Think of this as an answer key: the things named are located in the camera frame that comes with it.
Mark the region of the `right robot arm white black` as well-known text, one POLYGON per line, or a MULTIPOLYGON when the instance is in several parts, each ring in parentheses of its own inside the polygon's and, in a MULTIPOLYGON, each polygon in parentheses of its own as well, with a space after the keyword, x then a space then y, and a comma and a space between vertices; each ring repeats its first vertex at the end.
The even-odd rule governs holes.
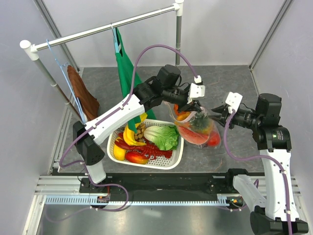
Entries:
POLYGON ((309 225, 299 217, 291 185, 291 136, 279 124, 282 99, 274 94, 258 96, 255 109, 240 109, 242 95, 229 92, 223 104, 214 108, 212 119, 224 127, 223 141, 227 154, 237 161, 261 159, 266 181, 263 196, 244 170, 230 170, 224 180, 228 192, 238 191, 250 210, 250 225, 256 235, 304 235, 309 225), (227 144, 230 128, 250 129, 259 154, 247 158, 234 156, 227 144))

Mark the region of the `clear pink zip top bag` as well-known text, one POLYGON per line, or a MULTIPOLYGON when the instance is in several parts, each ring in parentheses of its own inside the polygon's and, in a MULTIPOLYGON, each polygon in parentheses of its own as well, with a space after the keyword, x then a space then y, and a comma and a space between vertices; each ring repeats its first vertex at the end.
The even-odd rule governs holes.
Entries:
POLYGON ((181 137, 198 148, 218 148, 221 145, 221 137, 218 128, 209 117, 209 112, 201 107, 201 111, 178 110, 178 105, 166 102, 169 116, 177 127, 181 137))

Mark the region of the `orange toy pumpkin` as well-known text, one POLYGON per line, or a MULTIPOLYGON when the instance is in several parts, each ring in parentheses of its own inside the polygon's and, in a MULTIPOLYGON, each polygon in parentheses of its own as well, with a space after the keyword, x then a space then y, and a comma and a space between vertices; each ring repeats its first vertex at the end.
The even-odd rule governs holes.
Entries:
POLYGON ((191 112, 179 111, 179 106, 177 104, 174 105, 174 112, 176 114, 176 120, 183 121, 185 120, 191 112))

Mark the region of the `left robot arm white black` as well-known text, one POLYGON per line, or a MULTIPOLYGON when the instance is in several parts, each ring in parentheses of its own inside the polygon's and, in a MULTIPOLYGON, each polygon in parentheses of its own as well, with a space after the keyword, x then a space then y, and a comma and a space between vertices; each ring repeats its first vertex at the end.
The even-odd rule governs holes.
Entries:
POLYGON ((201 76, 196 74, 194 81, 183 90, 176 84, 180 77, 181 72, 177 67, 166 65, 156 76, 138 84, 131 94, 100 117, 86 124, 75 123, 75 147, 83 157, 93 190, 103 192, 107 188, 102 164, 105 153, 100 144, 117 128, 164 101, 177 104, 183 111, 201 110, 198 99, 205 94, 201 76))

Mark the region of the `toy watermelon slice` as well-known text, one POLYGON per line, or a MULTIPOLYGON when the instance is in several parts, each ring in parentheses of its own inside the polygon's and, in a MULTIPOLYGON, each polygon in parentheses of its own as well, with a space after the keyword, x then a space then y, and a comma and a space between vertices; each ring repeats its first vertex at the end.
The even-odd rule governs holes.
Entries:
POLYGON ((183 126, 178 126, 177 127, 180 135, 189 143, 192 144, 204 144, 205 142, 208 141, 209 136, 206 134, 201 134, 201 133, 195 133, 183 126))

